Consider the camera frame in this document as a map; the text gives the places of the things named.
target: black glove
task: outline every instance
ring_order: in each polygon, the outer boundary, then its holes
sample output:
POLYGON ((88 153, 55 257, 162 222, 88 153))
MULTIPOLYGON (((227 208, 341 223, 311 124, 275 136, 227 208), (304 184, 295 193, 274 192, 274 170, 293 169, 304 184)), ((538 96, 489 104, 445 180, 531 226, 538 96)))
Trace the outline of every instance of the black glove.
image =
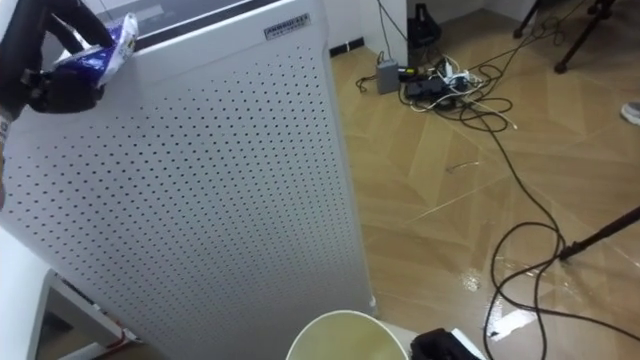
POLYGON ((0 108, 11 120, 26 104, 39 112, 72 113, 94 107, 102 96, 102 89, 82 81, 80 74, 41 73, 46 31, 70 53, 83 50, 67 25, 91 45, 113 45, 105 26, 80 0, 18 0, 0 42, 0 108))

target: power adapter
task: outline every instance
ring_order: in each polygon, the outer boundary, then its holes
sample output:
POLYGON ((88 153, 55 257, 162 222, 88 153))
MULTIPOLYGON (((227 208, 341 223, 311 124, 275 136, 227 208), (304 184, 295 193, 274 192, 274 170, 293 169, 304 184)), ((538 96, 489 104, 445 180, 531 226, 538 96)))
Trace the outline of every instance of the power adapter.
POLYGON ((378 94, 387 94, 400 89, 398 78, 398 62, 389 59, 381 61, 376 66, 376 79, 378 82, 378 94))
POLYGON ((407 83, 404 97, 410 101, 436 101, 447 95, 447 87, 440 78, 407 83))

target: white cable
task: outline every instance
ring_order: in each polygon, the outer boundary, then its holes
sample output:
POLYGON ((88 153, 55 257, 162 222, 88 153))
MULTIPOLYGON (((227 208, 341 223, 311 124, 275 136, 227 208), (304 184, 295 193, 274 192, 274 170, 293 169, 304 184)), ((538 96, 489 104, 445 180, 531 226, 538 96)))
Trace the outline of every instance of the white cable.
MULTIPOLYGON (((451 63, 453 63, 453 65, 455 65, 456 67, 456 73, 460 73, 460 65, 458 64, 457 61, 455 61, 452 57, 447 56, 447 55, 442 55, 445 59, 447 59, 448 61, 450 61, 451 63)), ((482 108, 484 108, 485 110, 488 110, 489 112, 491 112, 492 114, 499 116, 500 118, 502 118, 504 121, 508 122, 509 124, 511 124, 511 127, 513 128, 513 130, 518 130, 518 125, 516 125, 513 121, 511 121, 511 119, 509 119, 506 115, 504 115, 503 113, 496 111, 492 108, 490 108, 487 105, 481 104, 475 100, 472 100, 469 98, 469 95, 471 95, 472 93, 474 93, 476 90, 480 89, 482 86, 484 86, 485 81, 484 79, 480 78, 479 76, 472 74, 472 73, 468 73, 469 76, 469 83, 474 84, 475 86, 473 88, 471 88, 470 90, 464 91, 464 92, 460 92, 458 90, 455 89, 454 86, 452 86, 450 83, 448 83, 446 81, 446 79, 442 76, 442 74, 437 70, 436 70, 436 74, 437 76, 439 76, 442 81, 447 85, 447 87, 449 87, 449 90, 452 92, 451 94, 445 95, 443 97, 441 97, 440 99, 436 100, 435 102, 433 102, 432 104, 430 104, 427 107, 423 107, 420 106, 420 104, 417 103, 412 103, 410 105, 411 110, 415 111, 415 112, 419 112, 419 113, 423 113, 423 112, 428 112, 433 110, 434 107, 436 107, 436 105, 438 105, 442 100, 448 99, 452 96, 464 96, 464 100, 465 101, 469 101, 473 104, 476 104, 482 108)))
POLYGON ((474 103, 474 104, 476 104, 476 105, 478 105, 478 106, 480 106, 482 108, 485 108, 486 110, 489 110, 492 114, 501 117, 502 119, 504 119, 504 121, 506 121, 509 124, 511 124, 511 127, 513 128, 513 130, 518 130, 518 125, 516 125, 513 121, 511 121, 511 119, 509 119, 505 114, 503 114, 503 113, 501 113, 499 111, 493 110, 492 108, 488 107, 487 105, 481 104, 481 103, 479 103, 479 102, 477 102, 475 100, 471 100, 469 98, 466 98, 466 100, 468 100, 469 102, 472 102, 472 103, 474 103))

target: yellow bin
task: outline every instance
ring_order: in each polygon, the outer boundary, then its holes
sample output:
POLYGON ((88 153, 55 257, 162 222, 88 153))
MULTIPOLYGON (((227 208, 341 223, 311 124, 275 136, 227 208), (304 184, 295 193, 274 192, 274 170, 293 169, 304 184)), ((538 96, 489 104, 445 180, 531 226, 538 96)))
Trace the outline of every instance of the yellow bin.
POLYGON ((356 311, 334 311, 298 334, 287 360, 408 360, 402 345, 378 320, 356 311))

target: baseboard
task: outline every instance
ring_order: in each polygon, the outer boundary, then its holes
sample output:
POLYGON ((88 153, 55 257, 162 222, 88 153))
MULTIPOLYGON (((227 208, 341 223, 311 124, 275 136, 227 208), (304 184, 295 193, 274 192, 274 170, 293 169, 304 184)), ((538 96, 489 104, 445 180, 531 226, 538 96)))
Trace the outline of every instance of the baseboard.
POLYGON ((355 39, 345 44, 342 44, 340 46, 336 46, 329 49, 329 56, 330 57, 338 56, 340 54, 347 53, 349 51, 352 51, 353 49, 357 49, 362 46, 364 46, 364 38, 355 39))

